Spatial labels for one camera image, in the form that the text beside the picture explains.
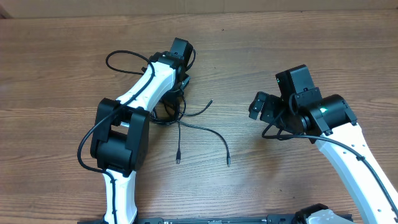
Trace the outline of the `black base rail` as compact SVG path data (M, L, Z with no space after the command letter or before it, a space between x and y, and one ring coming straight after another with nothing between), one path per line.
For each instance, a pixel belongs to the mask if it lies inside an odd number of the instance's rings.
M294 224L295 214L273 214L266 217L234 217L234 218L136 218L132 224Z

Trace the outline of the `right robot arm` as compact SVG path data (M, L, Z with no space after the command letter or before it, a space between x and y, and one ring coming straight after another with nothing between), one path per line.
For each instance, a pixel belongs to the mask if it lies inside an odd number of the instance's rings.
M280 96L257 92L249 117L279 131L264 139L308 139L329 160L364 223L397 223L397 190L374 158L358 119L340 95L322 97L306 65L275 76Z

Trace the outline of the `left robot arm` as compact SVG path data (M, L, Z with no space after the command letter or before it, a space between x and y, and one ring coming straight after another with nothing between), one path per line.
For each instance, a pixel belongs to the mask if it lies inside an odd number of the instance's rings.
M134 223L136 172L149 148L150 112L160 100L177 103L190 79L186 72L193 51L189 41L174 39L169 51L150 57L143 76L128 92L99 103L90 154L106 184L102 223Z

